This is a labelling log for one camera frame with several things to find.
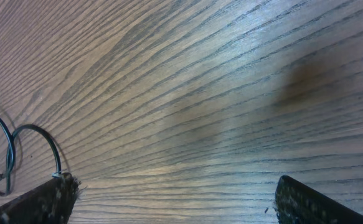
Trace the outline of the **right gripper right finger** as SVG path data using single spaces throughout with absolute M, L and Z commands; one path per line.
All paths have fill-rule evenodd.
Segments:
M 363 224 L 363 215 L 282 175 L 275 191 L 279 224 Z

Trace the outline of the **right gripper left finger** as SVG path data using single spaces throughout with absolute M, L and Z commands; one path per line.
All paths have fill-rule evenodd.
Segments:
M 53 178 L 0 206 L 0 224 L 67 224 L 79 185 L 68 172 Z

